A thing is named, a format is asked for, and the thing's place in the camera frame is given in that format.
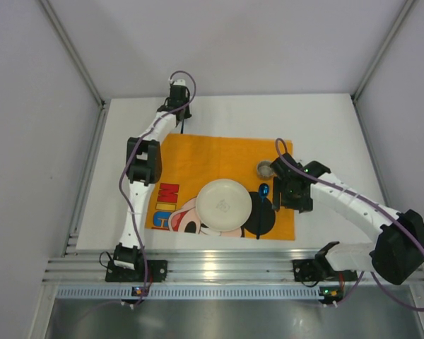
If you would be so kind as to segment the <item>orange Mickey Mouse cloth placemat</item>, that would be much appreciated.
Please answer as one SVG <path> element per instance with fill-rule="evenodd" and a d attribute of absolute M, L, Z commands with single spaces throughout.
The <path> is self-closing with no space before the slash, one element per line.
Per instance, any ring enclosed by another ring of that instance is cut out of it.
<path fill-rule="evenodd" d="M 272 140 L 170 134 L 161 146 L 163 172 L 151 194 L 146 229 L 212 237 L 256 239 L 261 200 L 256 166 L 277 157 Z M 231 179 L 245 187 L 252 198 L 246 223 L 230 232 L 217 232 L 202 224 L 196 213 L 196 197 L 209 182 Z M 295 240 L 294 212 L 272 209 L 264 201 L 260 239 Z"/>

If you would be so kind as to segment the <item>small speckled stone cup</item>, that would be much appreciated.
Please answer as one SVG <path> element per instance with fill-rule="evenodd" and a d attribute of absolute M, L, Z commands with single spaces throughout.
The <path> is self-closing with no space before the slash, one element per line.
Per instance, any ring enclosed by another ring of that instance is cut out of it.
<path fill-rule="evenodd" d="M 257 176 L 261 180 L 270 180 L 274 176 L 270 160 L 262 160 L 256 166 Z"/>

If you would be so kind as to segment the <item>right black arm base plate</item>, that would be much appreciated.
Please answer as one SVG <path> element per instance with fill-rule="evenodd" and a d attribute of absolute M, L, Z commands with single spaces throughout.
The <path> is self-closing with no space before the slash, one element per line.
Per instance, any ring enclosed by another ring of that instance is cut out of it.
<path fill-rule="evenodd" d="M 339 274 L 330 268 L 323 268 L 314 259 L 296 259 L 293 263 L 295 282 L 313 286 L 320 282 L 339 281 Z"/>

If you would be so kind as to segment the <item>cream round plate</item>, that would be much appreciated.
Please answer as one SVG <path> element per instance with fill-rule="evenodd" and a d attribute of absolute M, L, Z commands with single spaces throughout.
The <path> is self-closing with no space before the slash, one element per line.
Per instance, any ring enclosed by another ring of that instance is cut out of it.
<path fill-rule="evenodd" d="M 217 232 L 230 232 L 249 219 L 252 198 L 239 182 L 217 179 L 200 190 L 195 208 L 202 224 Z"/>

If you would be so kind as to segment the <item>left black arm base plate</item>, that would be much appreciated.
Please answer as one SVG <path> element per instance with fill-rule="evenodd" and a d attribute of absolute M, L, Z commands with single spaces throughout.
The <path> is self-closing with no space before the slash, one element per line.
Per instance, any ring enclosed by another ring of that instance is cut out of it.
<path fill-rule="evenodd" d="M 113 261 L 107 264 L 105 281 L 108 283 L 142 283 L 145 277 L 145 268 L 142 263 L 137 270 L 116 266 Z M 167 277 L 166 260 L 148 260 L 148 283 L 161 283 Z"/>

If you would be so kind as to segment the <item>blue metallic spoon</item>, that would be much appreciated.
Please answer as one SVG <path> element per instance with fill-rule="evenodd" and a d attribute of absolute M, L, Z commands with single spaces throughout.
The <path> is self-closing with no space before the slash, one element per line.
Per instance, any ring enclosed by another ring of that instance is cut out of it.
<path fill-rule="evenodd" d="M 262 229 L 262 224 L 263 224 L 263 214 L 264 214 L 264 201 L 266 200 L 268 194 L 269 194 L 270 188 L 269 185 L 267 183 L 262 183 L 259 185 L 259 189 L 258 189 L 258 195 L 260 197 L 261 200 L 261 205 L 260 205 L 260 211 L 259 211 L 259 223 L 258 223 L 258 228 L 257 228 L 257 233 L 256 233 L 256 239 L 260 239 L 261 236 L 261 229 Z"/>

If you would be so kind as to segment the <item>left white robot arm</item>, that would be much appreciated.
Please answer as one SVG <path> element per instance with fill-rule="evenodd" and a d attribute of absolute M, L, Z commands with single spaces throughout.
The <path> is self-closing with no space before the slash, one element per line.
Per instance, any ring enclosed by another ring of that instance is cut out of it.
<path fill-rule="evenodd" d="M 168 97 L 149 127 L 140 136 L 127 141 L 126 164 L 119 178 L 127 216 L 113 258 L 113 264 L 120 268 L 145 268 L 144 225 L 151 194 L 162 174 L 161 145 L 173 129 L 190 118 L 190 99 L 185 80 L 172 82 Z"/>

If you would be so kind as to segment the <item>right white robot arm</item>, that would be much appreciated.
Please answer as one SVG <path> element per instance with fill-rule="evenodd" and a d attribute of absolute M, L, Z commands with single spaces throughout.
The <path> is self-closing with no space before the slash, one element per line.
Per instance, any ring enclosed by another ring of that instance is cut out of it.
<path fill-rule="evenodd" d="M 333 241 L 322 247 L 313 264 L 323 278 L 356 270 L 375 272 L 387 282 L 400 285 L 424 263 L 424 222 L 414 210 L 401 213 L 371 201 L 317 161 L 301 165 L 285 153 L 270 167 L 275 174 L 274 210 L 311 212 L 315 203 L 321 203 L 369 239 L 359 244 Z"/>

